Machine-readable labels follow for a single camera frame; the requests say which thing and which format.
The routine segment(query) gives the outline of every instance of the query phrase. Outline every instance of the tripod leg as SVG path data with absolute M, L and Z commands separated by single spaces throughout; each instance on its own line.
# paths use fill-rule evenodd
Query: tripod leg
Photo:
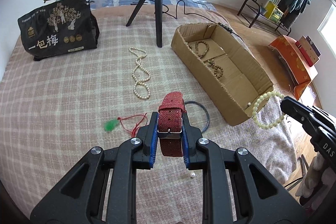
M 162 1 L 155 0 L 156 45 L 162 48 Z
M 143 4 L 145 3 L 146 0 L 139 0 L 138 4 L 136 5 L 131 17 L 129 18 L 126 27 L 130 26 L 134 20 L 134 18 L 136 17 L 137 13 L 139 12 L 140 8 L 143 6 Z

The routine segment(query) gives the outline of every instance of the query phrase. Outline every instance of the bangle bracelet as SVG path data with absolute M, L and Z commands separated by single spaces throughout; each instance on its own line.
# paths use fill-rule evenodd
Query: bangle bracelet
M 269 98 L 269 97 L 279 97 L 280 99 L 283 99 L 285 96 L 283 94 L 281 94 L 279 91 L 275 92 L 275 91 L 272 91 L 272 92 L 267 92 L 267 93 L 264 93 L 263 95 L 261 95 L 259 97 L 259 99 L 257 100 L 257 102 L 254 104 L 254 107 L 253 107 L 253 111 L 252 111 L 252 119 L 254 120 L 254 122 L 256 123 L 256 125 L 262 129 L 269 129 L 269 128 L 273 128 L 273 127 L 276 127 L 279 123 L 281 123 L 281 121 L 285 118 L 284 115 L 285 113 L 282 112 L 282 114 L 280 115 L 280 117 L 278 119 L 276 119 L 274 122 L 270 122 L 269 124 L 263 124 L 261 122 L 259 122 L 257 120 L 257 109 L 258 109 L 258 106 L 259 104 L 265 100 L 266 98 Z

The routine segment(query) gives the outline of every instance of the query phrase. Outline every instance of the window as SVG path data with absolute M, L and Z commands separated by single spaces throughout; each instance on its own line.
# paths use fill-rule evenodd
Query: window
M 329 44 L 330 48 L 336 52 L 336 7 L 331 6 L 328 14 L 318 28 L 319 33 Z

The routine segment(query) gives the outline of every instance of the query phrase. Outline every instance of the blue gripper pad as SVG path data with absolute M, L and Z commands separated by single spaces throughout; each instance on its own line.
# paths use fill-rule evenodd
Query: blue gripper pad
M 157 114 L 157 117 L 156 117 L 154 132 L 153 132 L 152 142 L 151 142 L 151 155 L 149 158 L 149 165 L 151 168 L 153 168 L 154 163 L 155 163 L 156 149 L 158 146 L 158 118 L 159 118 L 159 114 Z
M 189 148 L 188 148 L 189 145 L 188 145 L 187 135 L 185 133 L 184 122 L 182 125 L 181 144 L 182 144 L 184 164 L 186 168 L 189 168 L 189 165 L 190 165 Z

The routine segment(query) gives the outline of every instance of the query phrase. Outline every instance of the open cardboard box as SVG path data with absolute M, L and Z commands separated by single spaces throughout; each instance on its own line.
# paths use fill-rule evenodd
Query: open cardboard box
M 197 41 L 200 41 L 199 54 L 206 50 L 201 41 L 209 45 L 209 51 L 203 58 L 194 52 Z M 273 90 L 272 81 L 254 57 L 217 24 L 182 25 L 176 29 L 171 47 L 231 126 L 248 120 L 260 95 Z M 219 79 L 208 63 L 210 59 L 223 68 Z M 267 101 L 260 103 L 257 112 Z

